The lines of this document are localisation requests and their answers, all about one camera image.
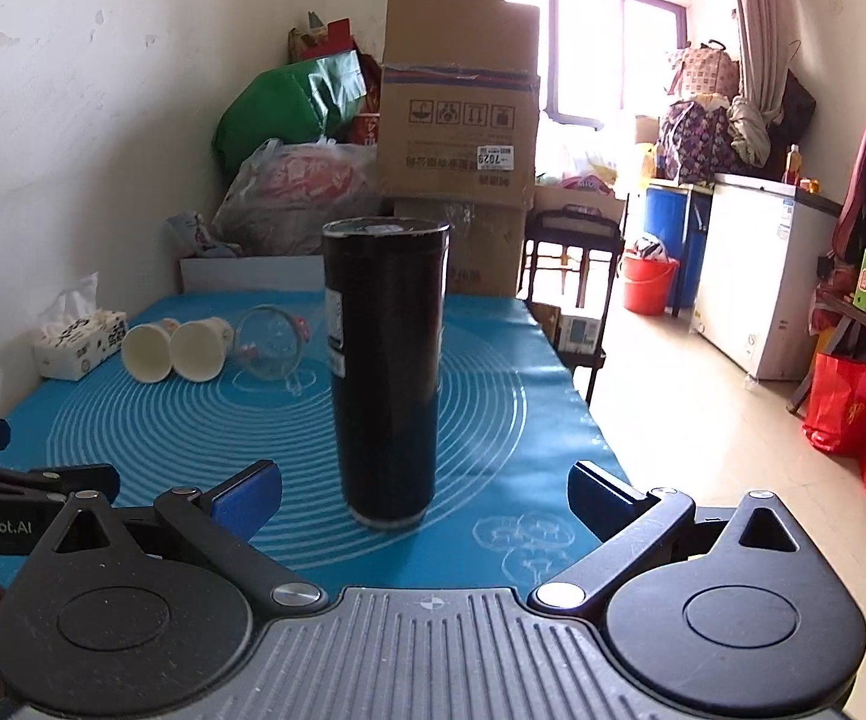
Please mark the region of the red plastic bucket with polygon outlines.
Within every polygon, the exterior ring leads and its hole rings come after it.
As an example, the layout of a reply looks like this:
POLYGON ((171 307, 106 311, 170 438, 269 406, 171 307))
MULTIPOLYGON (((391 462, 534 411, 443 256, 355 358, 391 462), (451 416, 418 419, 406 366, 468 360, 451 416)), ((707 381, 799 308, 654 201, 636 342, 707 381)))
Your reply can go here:
POLYGON ((638 316, 660 316, 666 312, 673 278, 679 271, 675 259, 643 259, 623 255, 623 305, 638 316))

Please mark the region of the white paper cup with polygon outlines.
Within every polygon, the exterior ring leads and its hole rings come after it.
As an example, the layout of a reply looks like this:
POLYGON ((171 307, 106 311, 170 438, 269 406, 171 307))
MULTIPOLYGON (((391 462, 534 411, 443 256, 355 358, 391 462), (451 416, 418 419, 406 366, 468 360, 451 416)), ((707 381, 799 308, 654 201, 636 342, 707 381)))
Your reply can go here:
POLYGON ((163 382, 172 372, 170 339, 179 328, 176 319, 140 323, 128 330, 120 348, 125 371, 136 382, 163 382))
POLYGON ((223 372, 232 340, 231 323, 221 317, 181 323, 170 337, 172 369, 188 382, 216 379, 223 372))

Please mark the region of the white tissue box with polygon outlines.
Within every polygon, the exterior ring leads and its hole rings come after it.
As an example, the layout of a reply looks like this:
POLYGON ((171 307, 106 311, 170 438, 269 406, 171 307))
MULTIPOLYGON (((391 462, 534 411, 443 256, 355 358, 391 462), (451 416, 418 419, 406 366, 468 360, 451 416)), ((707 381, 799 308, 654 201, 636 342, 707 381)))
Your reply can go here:
POLYGON ((99 273, 63 289, 32 333, 32 354, 42 379, 78 382, 119 353, 128 332, 127 314, 97 305, 99 273))

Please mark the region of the black metal stool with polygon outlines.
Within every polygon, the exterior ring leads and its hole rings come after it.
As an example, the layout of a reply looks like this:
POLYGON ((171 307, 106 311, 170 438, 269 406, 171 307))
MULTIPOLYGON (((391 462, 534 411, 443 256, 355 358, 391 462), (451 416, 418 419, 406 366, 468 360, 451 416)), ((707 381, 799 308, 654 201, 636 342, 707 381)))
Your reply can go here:
POLYGON ((588 372, 584 400, 607 362, 605 328, 625 238, 620 221, 577 205, 527 213, 519 288, 561 364, 588 372))

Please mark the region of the white chest freezer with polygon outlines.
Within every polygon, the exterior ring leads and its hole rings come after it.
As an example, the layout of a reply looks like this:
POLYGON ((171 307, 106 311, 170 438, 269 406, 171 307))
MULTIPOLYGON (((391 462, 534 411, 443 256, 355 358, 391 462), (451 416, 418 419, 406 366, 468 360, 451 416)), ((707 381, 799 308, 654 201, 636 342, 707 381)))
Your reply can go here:
POLYGON ((819 261, 840 205, 757 177, 719 174, 691 330, 748 377, 797 382, 815 341, 808 333, 819 261))

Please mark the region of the blue silicone baking mat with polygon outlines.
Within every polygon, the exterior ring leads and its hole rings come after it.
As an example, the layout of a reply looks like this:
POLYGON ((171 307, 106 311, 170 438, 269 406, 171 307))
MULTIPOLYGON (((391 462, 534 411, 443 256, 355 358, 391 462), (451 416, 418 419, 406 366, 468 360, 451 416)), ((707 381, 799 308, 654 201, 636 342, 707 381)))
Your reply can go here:
POLYGON ((0 465, 117 468, 125 505, 174 484, 209 488, 252 461, 283 475, 280 510, 259 550, 329 592, 506 587, 528 592, 597 541, 568 505, 579 460, 618 460, 526 307, 514 299, 449 299, 442 335, 436 495, 418 527, 359 525, 340 491, 323 299, 277 293, 311 338, 293 382, 238 366, 218 379, 143 385, 119 361, 76 383, 42 383, 11 413, 0 465))

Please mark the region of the green bag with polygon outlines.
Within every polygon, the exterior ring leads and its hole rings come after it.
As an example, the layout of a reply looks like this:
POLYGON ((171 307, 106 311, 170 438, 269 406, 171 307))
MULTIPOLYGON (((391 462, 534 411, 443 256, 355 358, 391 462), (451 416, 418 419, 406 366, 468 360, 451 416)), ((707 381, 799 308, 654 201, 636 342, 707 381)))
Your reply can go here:
POLYGON ((211 140, 223 181, 266 140, 285 145, 338 138, 368 96, 354 50, 302 60, 255 76, 221 115, 211 140))

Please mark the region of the left white paper cup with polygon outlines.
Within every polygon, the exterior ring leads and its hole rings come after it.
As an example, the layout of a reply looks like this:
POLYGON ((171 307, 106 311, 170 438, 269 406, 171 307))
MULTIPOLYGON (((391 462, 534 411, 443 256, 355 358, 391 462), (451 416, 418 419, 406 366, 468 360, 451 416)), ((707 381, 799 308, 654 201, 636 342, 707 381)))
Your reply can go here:
POLYGON ((120 348, 125 371, 136 382, 163 382, 172 372, 170 339, 179 328, 176 319, 140 323, 128 330, 120 348))

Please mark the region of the right white paper cup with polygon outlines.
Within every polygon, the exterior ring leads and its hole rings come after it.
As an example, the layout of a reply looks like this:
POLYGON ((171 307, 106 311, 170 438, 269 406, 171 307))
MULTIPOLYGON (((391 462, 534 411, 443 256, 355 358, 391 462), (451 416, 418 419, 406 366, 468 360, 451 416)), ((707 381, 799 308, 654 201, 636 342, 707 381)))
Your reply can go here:
POLYGON ((231 323, 221 317, 181 323, 170 337, 172 369, 188 382, 216 379, 223 372, 232 340, 231 323))

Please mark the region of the blue plastic barrel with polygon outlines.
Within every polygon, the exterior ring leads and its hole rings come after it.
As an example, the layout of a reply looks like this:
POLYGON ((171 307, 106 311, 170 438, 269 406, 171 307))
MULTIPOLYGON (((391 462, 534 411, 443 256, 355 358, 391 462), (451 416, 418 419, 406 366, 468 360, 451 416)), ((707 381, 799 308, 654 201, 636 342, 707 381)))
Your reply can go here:
POLYGON ((708 237, 712 192, 701 185, 651 182, 646 188, 643 231, 664 244, 679 262, 667 296, 667 307, 678 316, 695 304, 708 237))

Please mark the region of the black thermos cup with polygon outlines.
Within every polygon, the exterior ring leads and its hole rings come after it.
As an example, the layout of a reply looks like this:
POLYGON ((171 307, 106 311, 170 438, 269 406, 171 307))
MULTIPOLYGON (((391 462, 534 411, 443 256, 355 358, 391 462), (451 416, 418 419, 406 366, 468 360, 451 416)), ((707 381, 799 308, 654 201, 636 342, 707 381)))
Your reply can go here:
POLYGON ((449 226, 332 221, 322 254, 343 497, 366 527, 410 528, 435 497, 449 226))

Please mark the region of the clear glass cup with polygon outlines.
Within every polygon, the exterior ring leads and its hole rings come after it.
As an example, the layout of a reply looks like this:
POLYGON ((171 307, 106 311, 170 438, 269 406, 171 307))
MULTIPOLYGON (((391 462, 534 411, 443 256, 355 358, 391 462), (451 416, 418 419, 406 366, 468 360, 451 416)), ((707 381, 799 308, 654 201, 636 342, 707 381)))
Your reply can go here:
POLYGON ((234 328, 234 361, 255 379, 284 380, 299 369, 312 330, 278 305, 255 305, 234 328))

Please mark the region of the clear plastic bag red contents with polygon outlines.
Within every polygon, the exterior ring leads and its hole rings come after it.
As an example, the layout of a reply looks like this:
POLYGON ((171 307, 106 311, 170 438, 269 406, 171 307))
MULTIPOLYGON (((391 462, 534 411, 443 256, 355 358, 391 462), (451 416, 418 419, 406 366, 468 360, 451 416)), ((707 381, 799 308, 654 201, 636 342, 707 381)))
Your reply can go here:
POLYGON ((322 226, 380 210, 374 145, 285 145, 250 154, 213 216, 216 238, 247 257, 317 254, 322 226))

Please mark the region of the lower cardboard box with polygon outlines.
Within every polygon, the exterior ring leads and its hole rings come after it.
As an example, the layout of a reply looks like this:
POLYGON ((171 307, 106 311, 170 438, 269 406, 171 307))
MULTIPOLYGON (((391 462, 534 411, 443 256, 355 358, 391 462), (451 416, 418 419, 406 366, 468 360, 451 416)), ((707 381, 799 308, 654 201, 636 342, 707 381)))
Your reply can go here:
POLYGON ((449 224, 447 293, 514 298, 519 283, 526 211, 424 199, 395 200, 394 210, 397 216, 449 224))

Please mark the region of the red shopping bag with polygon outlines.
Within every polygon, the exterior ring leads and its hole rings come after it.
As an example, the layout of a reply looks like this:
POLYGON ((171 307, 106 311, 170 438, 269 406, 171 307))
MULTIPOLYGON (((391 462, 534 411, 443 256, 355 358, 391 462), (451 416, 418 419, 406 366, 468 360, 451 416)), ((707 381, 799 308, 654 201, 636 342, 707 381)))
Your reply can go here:
POLYGON ((866 449, 866 362, 822 353, 808 395, 804 436, 814 449, 858 458, 866 449))

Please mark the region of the floral patterned bag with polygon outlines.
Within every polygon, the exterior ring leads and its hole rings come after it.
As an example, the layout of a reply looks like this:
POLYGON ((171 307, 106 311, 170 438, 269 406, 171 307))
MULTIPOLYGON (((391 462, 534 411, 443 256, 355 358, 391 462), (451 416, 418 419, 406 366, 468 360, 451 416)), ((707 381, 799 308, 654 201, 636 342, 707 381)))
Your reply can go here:
POLYGON ((732 146, 727 107, 719 101, 680 99, 661 121, 664 177, 677 184, 709 184, 742 167, 732 146))

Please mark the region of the large top cardboard box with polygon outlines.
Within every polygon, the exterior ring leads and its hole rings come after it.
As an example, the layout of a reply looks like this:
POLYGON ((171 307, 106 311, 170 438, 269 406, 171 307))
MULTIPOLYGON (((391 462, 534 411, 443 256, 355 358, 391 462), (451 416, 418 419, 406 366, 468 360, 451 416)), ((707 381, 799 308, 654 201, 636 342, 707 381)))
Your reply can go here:
POLYGON ((532 204, 540 11, 387 0, 377 185, 391 199, 532 204))

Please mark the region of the beige curtain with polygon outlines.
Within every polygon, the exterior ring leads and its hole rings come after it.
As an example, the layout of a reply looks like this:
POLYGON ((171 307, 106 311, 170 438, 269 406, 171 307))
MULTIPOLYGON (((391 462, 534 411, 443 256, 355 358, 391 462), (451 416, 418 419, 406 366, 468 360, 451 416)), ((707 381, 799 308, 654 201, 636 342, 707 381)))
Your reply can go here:
POLYGON ((796 33, 792 0, 737 0, 741 94, 767 124, 783 109, 796 33))

